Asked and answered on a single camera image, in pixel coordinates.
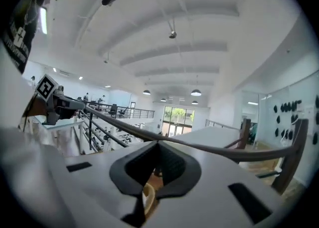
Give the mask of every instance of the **chair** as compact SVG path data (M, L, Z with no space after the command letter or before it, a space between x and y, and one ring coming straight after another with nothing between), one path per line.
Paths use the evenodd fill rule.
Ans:
M127 109L128 109L128 107L125 108L124 110L120 110L120 111L119 111L119 118L123 118L123 117L124 117L125 112L126 112Z
M109 114L110 114L111 117L112 117L112 116L116 115L117 111L118 111L117 104L113 104L112 107L111 107L111 109L110 109L110 111L109 111Z

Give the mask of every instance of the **glass wall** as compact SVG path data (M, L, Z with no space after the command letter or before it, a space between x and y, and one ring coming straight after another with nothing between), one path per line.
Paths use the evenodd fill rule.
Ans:
M173 137L191 132L194 113L192 109L166 106L161 127L163 136Z

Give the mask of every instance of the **white desk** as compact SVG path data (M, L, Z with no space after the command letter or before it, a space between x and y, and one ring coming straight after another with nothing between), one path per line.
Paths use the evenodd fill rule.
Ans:
M33 134L33 121L39 123L42 127L44 127L46 130L52 132L52 131L58 131L58 130L65 130L71 127L79 126L80 128L80 145L82 144L82 138L83 138L83 123L84 121L81 118L75 118L72 117L71 119L64 119L64 120L58 120L55 125L43 125L42 122L45 122L46 118L42 115L33 116L30 119L30 131L31 134Z

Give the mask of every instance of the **glass door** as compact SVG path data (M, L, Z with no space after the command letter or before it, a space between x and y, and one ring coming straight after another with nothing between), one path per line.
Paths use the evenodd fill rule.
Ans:
M176 129L176 126L175 125L170 125L169 126L169 133L168 133L168 136L169 137L173 137L173 136L175 136L175 129Z
M183 133L183 126L176 126L175 135L174 136L180 135L182 133Z

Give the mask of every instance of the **ceiling light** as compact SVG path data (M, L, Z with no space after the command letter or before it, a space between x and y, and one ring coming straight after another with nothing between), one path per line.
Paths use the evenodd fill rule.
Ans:
M192 95L192 96L201 96L201 92L200 92L200 90L195 89L195 90L193 90L193 91L191 92L191 95Z
M177 37L176 31L173 30L173 31L170 33L169 38L170 38L170 39L175 39L176 37Z
M143 94L145 94L145 95L150 95L151 93L150 93L149 90L145 90L145 91L143 91Z
M44 7L40 8L40 17L41 17L42 32L44 34L48 34L46 29L46 9Z

